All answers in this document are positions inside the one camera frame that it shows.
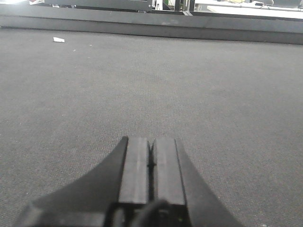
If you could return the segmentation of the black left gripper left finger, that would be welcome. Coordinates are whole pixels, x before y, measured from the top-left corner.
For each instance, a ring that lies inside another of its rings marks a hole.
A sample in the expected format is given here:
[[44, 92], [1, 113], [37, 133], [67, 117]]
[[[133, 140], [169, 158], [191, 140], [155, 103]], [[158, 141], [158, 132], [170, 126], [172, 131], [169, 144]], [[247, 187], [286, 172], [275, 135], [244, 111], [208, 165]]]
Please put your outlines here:
[[29, 203], [17, 227], [105, 227], [116, 208], [149, 201], [149, 143], [122, 137], [95, 168], [69, 185]]

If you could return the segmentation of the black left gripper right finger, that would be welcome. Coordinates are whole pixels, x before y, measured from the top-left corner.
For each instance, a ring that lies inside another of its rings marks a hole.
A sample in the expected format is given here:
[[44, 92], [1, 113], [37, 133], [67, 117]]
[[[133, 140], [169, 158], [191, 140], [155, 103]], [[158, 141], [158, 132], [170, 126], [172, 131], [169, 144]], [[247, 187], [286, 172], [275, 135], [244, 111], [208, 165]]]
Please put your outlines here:
[[194, 167], [182, 142], [157, 138], [152, 146], [155, 198], [165, 199], [184, 227], [241, 227]]

